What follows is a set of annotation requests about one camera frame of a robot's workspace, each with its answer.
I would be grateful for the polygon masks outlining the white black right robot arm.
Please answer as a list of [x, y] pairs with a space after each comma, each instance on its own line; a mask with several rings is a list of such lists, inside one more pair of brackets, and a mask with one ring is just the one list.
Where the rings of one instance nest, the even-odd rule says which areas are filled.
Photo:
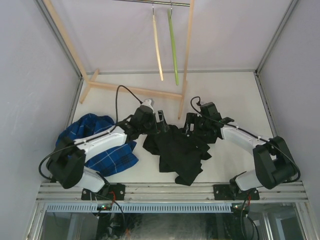
[[254, 169], [231, 178], [225, 186], [226, 190], [220, 190], [219, 194], [240, 200], [258, 188], [271, 190], [300, 179], [301, 171], [282, 137], [265, 139], [239, 127], [232, 118], [222, 117], [213, 102], [197, 102], [196, 105], [199, 109], [186, 114], [182, 129], [185, 135], [196, 137], [206, 144], [215, 144], [217, 139], [226, 140], [253, 157]]

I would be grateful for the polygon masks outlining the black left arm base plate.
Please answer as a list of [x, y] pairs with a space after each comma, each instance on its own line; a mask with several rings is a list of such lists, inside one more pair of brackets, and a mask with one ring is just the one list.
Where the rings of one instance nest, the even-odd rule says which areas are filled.
[[126, 186], [124, 184], [116, 183], [103, 186], [98, 192], [92, 192], [86, 188], [82, 190], [81, 200], [83, 201], [103, 201], [114, 200], [123, 201], [125, 198]]

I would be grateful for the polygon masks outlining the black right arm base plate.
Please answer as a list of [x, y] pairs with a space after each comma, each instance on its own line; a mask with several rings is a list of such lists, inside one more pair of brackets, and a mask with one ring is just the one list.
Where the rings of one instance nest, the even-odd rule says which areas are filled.
[[256, 188], [249, 190], [240, 190], [237, 186], [231, 184], [214, 184], [214, 199], [217, 201], [236, 201], [251, 197], [251, 200], [260, 200], [259, 191]]

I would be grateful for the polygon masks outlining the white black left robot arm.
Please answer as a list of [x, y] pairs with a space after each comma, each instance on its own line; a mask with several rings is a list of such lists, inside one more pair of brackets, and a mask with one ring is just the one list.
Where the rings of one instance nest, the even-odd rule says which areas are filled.
[[80, 187], [92, 192], [98, 200], [109, 196], [109, 182], [96, 170], [85, 166], [96, 155], [138, 139], [141, 135], [156, 135], [170, 129], [162, 110], [141, 105], [134, 114], [89, 137], [61, 140], [47, 156], [46, 168], [64, 189]]

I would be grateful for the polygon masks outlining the green plastic hanger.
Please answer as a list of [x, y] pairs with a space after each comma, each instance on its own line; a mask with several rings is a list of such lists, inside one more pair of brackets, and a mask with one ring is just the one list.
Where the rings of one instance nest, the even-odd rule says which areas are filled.
[[175, 42], [175, 34], [173, 29], [172, 14], [173, 14], [173, 2], [170, 1], [170, 10], [168, 10], [167, 12], [167, 17], [168, 17], [168, 26], [169, 26], [169, 34], [170, 34], [170, 42], [171, 42], [171, 51], [172, 51], [173, 72], [174, 72], [175, 84], [178, 86], [180, 82], [179, 82], [176, 42]]

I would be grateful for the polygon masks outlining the black button shirt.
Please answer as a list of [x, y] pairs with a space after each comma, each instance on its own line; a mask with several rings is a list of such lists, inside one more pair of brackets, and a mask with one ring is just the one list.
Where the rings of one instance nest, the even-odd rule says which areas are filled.
[[159, 156], [161, 173], [177, 173], [175, 183], [185, 186], [191, 186], [202, 173], [202, 161], [212, 157], [207, 143], [183, 134], [175, 125], [170, 125], [166, 132], [148, 135], [143, 148], [152, 155]]

